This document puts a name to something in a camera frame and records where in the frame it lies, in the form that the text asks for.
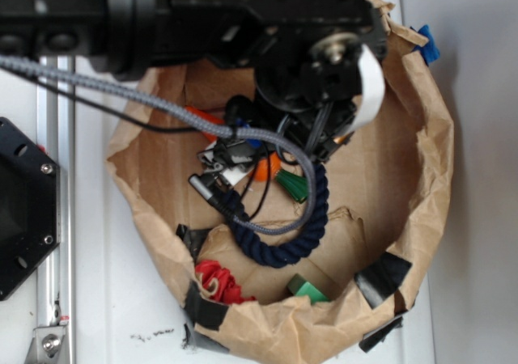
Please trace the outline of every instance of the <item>wire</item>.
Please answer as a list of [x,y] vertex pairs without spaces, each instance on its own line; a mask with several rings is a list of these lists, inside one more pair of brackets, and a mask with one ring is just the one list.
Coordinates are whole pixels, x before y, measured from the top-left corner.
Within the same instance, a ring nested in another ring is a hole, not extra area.
[[[288,128],[290,128],[290,125],[292,122],[293,122],[293,120],[291,119],[290,115],[287,113],[286,115],[284,115],[281,122],[278,123],[278,127],[275,132],[277,132],[281,136],[284,136],[284,133],[286,132],[286,130]],[[281,147],[279,147],[277,144],[275,145],[275,152],[277,153],[277,156],[285,164],[289,164],[291,166],[295,166],[296,164],[298,164],[296,161],[286,159],[286,156],[284,156],[284,152],[282,152]]]
[[315,150],[316,144],[318,143],[322,132],[324,132],[325,124],[327,123],[329,116],[331,116],[332,110],[333,103],[326,103],[316,114],[311,133],[309,134],[308,141],[306,142],[306,147],[304,149],[306,154],[311,155]]
[[19,74],[14,71],[11,71],[12,74],[16,75],[17,77],[20,77],[22,79],[25,79],[29,81],[30,83],[35,83],[36,85],[45,88],[48,91],[51,91],[52,93],[56,95],[61,95],[63,97],[66,97],[67,99],[71,99],[72,101],[76,101],[78,103],[87,105],[91,108],[97,109],[101,112],[105,112],[109,115],[118,117],[122,119],[123,121],[127,121],[131,124],[135,124],[139,127],[142,127],[143,129],[150,130],[152,132],[156,133],[189,133],[189,132],[197,132],[197,129],[192,127],[180,127],[180,128],[167,128],[167,127],[160,127],[158,125],[149,125],[147,123],[144,123],[143,121],[140,121],[138,119],[135,119],[131,116],[126,115],[123,112],[116,111],[115,109],[111,109],[109,107],[106,107],[104,105],[101,105],[95,101],[91,101],[89,99],[85,99],[84,97],[81,97],[80,95],[76,95],[75,93],[69,93],[67,91],[63,91],[62,89],[59,89],[55,87],[54,85],[50,85],[48,83],[43,83],[39,79],[33,79],[28,77],[24,74]]
[[298,161],[300,167],[306,175],[308,181],[308,199],[302,215],[294,222],[280,228],[265,228],[253,222],[245,222],[237,215],[232,220],[252,231],[264,233],[266,235],[282,235],[292,231],[304,223],[312,216],[316,206],[316,177],[315,169],[309,157],[300,147],[293,142],[279,136],[277,133],[259,128],[238,128],[232,129],[226,125],[216,125],[202,119],[201,117],[186,111],[177,104],[171,103],[165,99],[160,99],[155,95],[129,89],[121,84],[109,83],[97,78],[87,77],[82,74],[73,74],[69,71],[59,70],[50,66],[42,66],[34,61],[23,59],[20,57],[7,57],[0,55],[0,67],[6,70],[14,70],[19,73],[27,74],[35,77],[45,77],[55,81],[63,81],[78,87],[86,87],[96,91],[102,91],[110,95],[115,95],[124,99],[129,99],[141,104],[145,104],[152,108],[164,111],[186,124],[192,125],[194,128],[212,133],[220,138],[239,138],[239,139],[256,139],[268,142],[282,147],[285,151],[290,152]]
[[266,196],[268,195],[268,192],[270,190],[270,182],[271,182],[270,178],[271,178],[271,175],[272,175],[271,162],[270,162],[270,153],[268,152],[268,149],[266,148],[266,144],[264,142],[262,143],[262,148],[263,148],[263,150],[266,153],[266,166],[268,166],[268,170],[267,170],[268,173],[266,174],[267,175],[267,177],[266,177],[266,185],[265,185],[265,189],[262,192],[261,200],[259,201],[259,205],[257,206],[256,211],[253,212],[253,214],[250,216],[250,221],[252,221],[255,217],[257,217],[257,215],[261,211],[262,206],[265,204]]

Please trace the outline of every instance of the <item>red object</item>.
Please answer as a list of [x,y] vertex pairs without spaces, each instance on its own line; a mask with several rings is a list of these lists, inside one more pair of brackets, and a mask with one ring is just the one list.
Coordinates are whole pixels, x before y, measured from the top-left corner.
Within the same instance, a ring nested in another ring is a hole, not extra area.
[[[270,155],[270,179],[272,180],[281,169],[281,159],[276,153]],[[262,159],[257,165],[256,175],[253,177],[254,180],[259,182],[265,182],[268,180],[268,160]]]
[[[213,115],[210,115],[209,113],[207,112],[203,112],[202,110],[200,109],[197,109],[195,107],[191,107],[190,105],[186,106],[185,109],[197,116],[200,116],[202,119],[205,119],[207,121],[210,121],[211,123],[213,124],[218,124],[218,125],[222,125],[222,124],[225,124],[225,121],[220,119],[219,117],[216,117],[216,116],[213,116]],[[216,140],[218,140],[218,137],[214,136],[213,134],[211,133],[207,133],[207,132],[203,132],[203,135],[207,138],[207,140],[211,143],[215,142]]]
[[254,297],[241,297],[241,286],[236,283],[230,270],[222,268],[218,261],[204,260],[196,266],[195,272],[203,288],[211,293],[210,299],[216,302],[232,305],[256,300]]

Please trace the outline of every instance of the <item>navy braided rope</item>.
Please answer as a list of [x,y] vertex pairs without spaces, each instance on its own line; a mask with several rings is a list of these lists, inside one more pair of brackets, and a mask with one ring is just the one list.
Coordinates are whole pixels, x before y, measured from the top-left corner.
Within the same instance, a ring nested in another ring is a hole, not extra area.
[[[287,265],[298,263],[300,259],[308,257],[313,249],[319,246],[320,239],[325,233],[325,225],[328,222],[327,212],[329,205],[327,200],[329,199],[329,190],[324,166],[315,166],[315,173],[315,210],[300,234],[292,241],[279,246],[270,246],[263,243],[259,236],[248,228],[235,222],[227,222],[236,238],[236,242],[246,256],[254,259],[259,265],[268,265],[275,269],[280,269]],[[223,200],[238,215],[242,214],[248,220],[248,215],[244,212],[244,206],[240,203],[240,195],[237,192],[232,190],[226,193]]]

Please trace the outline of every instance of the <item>green block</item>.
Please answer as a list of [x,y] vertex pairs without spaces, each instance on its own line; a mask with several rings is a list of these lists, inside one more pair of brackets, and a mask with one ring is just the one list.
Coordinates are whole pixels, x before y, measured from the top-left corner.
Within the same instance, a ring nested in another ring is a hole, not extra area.
[[311,300],[311,304],[316,302],[329,302],[329,298],[323,295],[314,285],[306,279],[296,274],[288,283],[288,290],[295,297],[307,295]]

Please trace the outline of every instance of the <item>orange object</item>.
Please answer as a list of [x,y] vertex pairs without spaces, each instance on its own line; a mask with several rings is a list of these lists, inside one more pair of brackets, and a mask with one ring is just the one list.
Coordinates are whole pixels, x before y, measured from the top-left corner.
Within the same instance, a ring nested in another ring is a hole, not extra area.
[[[211,123],[218,124],[218,125],[225,124],[225,121],[223,119],[220,119],[219,117],[210,115],[207,112],[203,112],[202,110],[200,110],[198,108],[195,108],[193,106],[188,105],[188,106],[185,107],[185,109],[187,111],[197,115],[197,116],[200,116],[202,119],[210,121]],[[212,133],[207,133],[207,132],[203,132],[203,131],[202,131],[202,133],[207,138],[207,140],[209,142],[211,142],[211,143],[213,143],[216,140],[218,140],[218,137],[214,136]]]
[[[281,170],[281,159],[276,153],[270,155],[270,179],[275,178],[277,173]],[[259,182],[266,182],[268,180],[268,160],[262,159],[257,165],[256,175],[254,180]]]

